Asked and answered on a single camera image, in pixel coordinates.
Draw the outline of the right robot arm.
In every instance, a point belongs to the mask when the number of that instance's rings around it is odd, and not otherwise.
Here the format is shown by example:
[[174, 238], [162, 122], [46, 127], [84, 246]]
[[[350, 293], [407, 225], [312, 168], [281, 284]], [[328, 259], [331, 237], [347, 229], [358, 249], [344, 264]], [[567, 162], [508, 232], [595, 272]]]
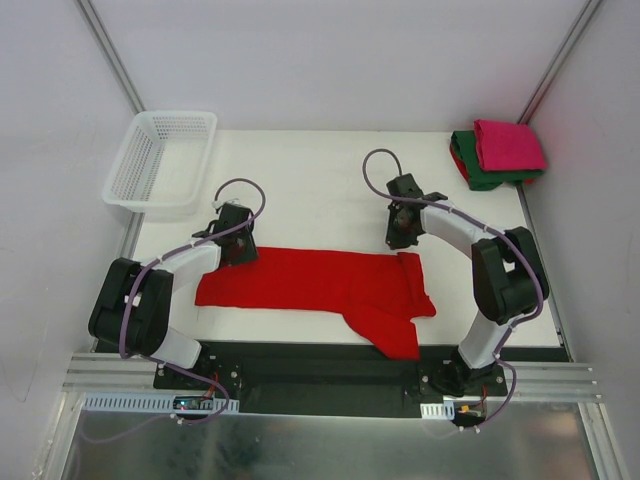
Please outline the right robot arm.
[[431, 374], [431, 387], [461, 397], [481, 388], [498, 365], [513, 329], [539, 315], [549, 285], [532, 233], [500, 230], [457, 208], [438, 192], [424, 194], [410, 174], [386, 184], [389, 220], [386, 243], [393, 250], [437, 237], [471, 261], [477, 314], [450, 360]]

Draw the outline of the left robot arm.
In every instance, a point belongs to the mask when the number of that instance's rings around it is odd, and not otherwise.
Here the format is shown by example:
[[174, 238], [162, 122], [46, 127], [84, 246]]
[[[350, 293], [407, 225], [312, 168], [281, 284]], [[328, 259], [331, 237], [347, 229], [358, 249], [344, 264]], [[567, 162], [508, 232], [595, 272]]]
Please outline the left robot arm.
[[206, 274], [258, 258], [251, 209], [225, 203], [218, 217], [174, 253], [143, 264], [114, 260], [88, 322], [91, 336], [118, 348], [177, 366], [177, 377], [192, 389], [211, 378], [207, 346], [169, 326], [173, 294]]

